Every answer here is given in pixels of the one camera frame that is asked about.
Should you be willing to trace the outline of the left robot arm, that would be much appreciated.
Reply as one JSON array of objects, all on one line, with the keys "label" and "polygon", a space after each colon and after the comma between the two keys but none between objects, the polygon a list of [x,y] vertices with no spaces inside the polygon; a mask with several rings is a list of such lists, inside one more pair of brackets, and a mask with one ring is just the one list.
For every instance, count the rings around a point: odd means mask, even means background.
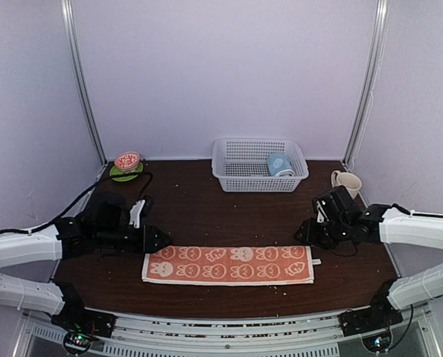
[{"label": "left robot arm", "polygon": [[[172,245],[172,238],[144,223],[153,199],[144,196],[128,207],[117,193],[96,194],[77,216],[25,230],[0,232],[0,269],[39,261],[70,260],[97,249],[154,254]],[[85,329],[89,312],[68,283],[37,283],[0,273],[0,305],[30,309],[61,318],[74,330]]]}]

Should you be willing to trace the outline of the blue patterned towel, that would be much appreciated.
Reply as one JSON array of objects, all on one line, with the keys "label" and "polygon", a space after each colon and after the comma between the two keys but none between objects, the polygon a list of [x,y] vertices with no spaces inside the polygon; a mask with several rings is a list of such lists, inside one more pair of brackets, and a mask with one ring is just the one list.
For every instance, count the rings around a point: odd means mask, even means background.
[{"label": "blue patterned towel", "polygon": [[273,177],[294,176],[289,158],[282,152],[275,152],[267,159],[268,170]]}]

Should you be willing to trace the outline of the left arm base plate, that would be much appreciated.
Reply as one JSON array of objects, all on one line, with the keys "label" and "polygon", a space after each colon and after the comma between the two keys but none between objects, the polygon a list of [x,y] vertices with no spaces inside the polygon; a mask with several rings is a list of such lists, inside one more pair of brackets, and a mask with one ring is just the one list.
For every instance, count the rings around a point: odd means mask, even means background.
[{"label": "left arm base plate", "polygon": [[72,356],[81,356],[101,338],[110,338],[116,320],[113,314],[90,309],[83,309],[73,315],[61,312],[51,316],[51,323],[66,331],[62,345]]}]

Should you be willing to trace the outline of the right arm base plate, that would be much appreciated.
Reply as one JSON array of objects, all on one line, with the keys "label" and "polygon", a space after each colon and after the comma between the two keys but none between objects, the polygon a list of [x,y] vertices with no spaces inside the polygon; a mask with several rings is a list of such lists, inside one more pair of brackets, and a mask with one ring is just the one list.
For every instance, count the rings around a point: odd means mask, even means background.
[{"label": "right arm base plate", "polygon": [[392,310],[384,312],[372,307],[347,310],[339,315],[345,337],[359,335],[363,347],[370,353],[386,353],[393,346],[391,328],[403,321],[403,315]]}]

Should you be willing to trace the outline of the white plastic basket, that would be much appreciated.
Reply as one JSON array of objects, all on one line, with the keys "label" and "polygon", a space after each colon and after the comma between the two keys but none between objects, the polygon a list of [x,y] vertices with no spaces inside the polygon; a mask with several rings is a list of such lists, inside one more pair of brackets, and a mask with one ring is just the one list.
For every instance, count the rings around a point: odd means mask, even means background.
[{"label": "white plastic basket", "polygon": [[[294,171],[291,177],[273,177],[268,157],[284,153]],[[214,142],[212,173],[227,193],[291,193],[309,176],[300,146],[294,141],[265,138],[221,138]]]}]

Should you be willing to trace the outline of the orange bunny towel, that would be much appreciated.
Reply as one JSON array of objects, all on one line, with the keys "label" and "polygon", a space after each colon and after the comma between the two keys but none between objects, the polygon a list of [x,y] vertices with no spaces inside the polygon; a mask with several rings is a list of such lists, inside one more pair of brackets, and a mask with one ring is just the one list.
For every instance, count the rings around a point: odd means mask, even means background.
[{"label": "orange bunny towel", "polygon": [[169,246],[147,254],[141,271],[145,283],[189,286],[285,286],[311,284],[314,267],[304,246]]}]

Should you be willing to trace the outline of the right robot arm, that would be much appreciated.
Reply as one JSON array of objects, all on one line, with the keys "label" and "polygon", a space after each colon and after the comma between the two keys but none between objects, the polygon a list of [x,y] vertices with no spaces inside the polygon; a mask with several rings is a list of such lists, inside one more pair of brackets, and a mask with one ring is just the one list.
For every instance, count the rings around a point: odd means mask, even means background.
[{"label": "right robot arm", "polygon": [[[319,199],[316,215],[306,219],[294,234],[301,245],[325,250],[341,242],[375,245],[405,244],[443,251],[443,215],[418,213],[397,204],[374,204],[365,210],[353,203],[337,208]],[[382,327],[393,312],[443,296],[443,263],[409,277],[385,282],[372,298],[364,320],[371,328]]]}]

